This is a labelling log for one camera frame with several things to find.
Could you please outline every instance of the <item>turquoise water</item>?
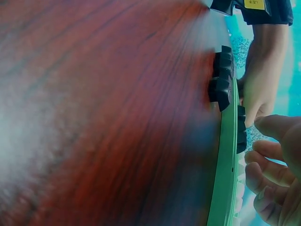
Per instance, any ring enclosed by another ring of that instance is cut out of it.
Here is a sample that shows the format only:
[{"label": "turquoise water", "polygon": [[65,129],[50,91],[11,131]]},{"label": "turquoise water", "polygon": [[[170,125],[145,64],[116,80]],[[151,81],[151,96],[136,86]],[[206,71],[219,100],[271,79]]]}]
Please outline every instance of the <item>turquoise water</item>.
[{"label": "turquoise water", "polygon": [[[296,5],[291,1],[294,13],[294,25],[290,27],[289,48],[285,57],[285,64],[277,92],[277,100],[274,113],[296,116],[301,113],[301,4]],[[247,26],[240,14],[236,10],[232,17],[225,17],[230,40],[237,64],[238,78],[245,72],[245,61],[248,47],[253,39],[251,26]],[[266,226],[253,208],[255,195],[246,188],[243,197],[243,208],[239,214],[242,226]]]}]

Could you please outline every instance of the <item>finger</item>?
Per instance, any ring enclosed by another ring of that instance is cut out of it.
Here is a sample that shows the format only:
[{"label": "finger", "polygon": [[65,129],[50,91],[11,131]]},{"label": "finger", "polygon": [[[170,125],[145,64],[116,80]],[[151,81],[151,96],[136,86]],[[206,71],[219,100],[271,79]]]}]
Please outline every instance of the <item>finger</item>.
[{"label": "finger", "polygon": [[278,226],[281,206],[274,202],[271,187],[265,187],[255,198],[254,208],[261,219],[271,226]]},{"label": "finger", "polygon": [[266,186],[272,187],[274,189],[274,201],[279,205],[283,205],[289,190],[288,187],[279,186],[265,178],[256,162],[246,166],[246,185],[255,194],[258,194]]},{"label": "finger", "polygon": [[256,162],[260,166],[262,174],[271,182],[289,187],[296,179],[287,166],[266,159],[258,152],[251,151],[245,155],[246,163]]},{"label": "finger", "polygon": [[280,143],[258,140],[253,143],[253,150],[267,158],[284,161]]},{"label": "finger", "polygon": [[301,117],[288,117],[282,115],[269,115],[257,118],[255,127],[268,137],[272,137],[279,142],[286,132],[301,122]]},{"label": "finger", "polygon": [[247,98],[247,96],[245,96],[243,104],[244,104],[243,106],[245,107],[245,110],[246,110],[245,125],[248,128],[248,127],[252,126],[254,123],[255,117],[260,108],[260,103],[258,103],[257,101],[254,101],[250,98]]},{"label": "finger", "polygon": [[246,186],[255,194],[258,194],[266,186],[277,188],[278,185],[265,178],[257,162],[246,166]]},{"label": "finger", "polygon": [[292,127],[282,142],[283,158],[290,171],[301,181],[301,124]]},{"label": "finger", "polygon": [[274,110],[274,102],[270,102],[268,104],[263,104],[258,109],[258,112],[256,114],[255,120],[260,117],[268,116],[272,114]]}]

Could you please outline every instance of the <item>wooden surface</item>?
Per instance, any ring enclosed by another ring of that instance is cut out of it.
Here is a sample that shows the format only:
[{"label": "wooden surface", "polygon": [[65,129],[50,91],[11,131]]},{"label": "wooden surface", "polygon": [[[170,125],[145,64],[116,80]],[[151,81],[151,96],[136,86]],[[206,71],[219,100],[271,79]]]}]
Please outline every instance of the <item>wooden surface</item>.
[{"label": "wooden surface", "polygon": [[204,225],[228,38],[198,1],[0,5],[2,225]]}]

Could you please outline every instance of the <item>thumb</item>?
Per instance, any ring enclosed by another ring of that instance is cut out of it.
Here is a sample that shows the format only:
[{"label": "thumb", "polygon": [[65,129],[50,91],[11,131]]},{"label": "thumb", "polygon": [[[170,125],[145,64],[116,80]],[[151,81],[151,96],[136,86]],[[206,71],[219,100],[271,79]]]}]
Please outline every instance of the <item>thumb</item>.
[{"label": "thumb", "polygon": [[245,107],[246,110],[245,125],[248,128],[252,126],[252,124],[254,123],[254,120],[260,108],[260,104],[258,102],[253,102],[248,98],[244,98],[243,106]]}]

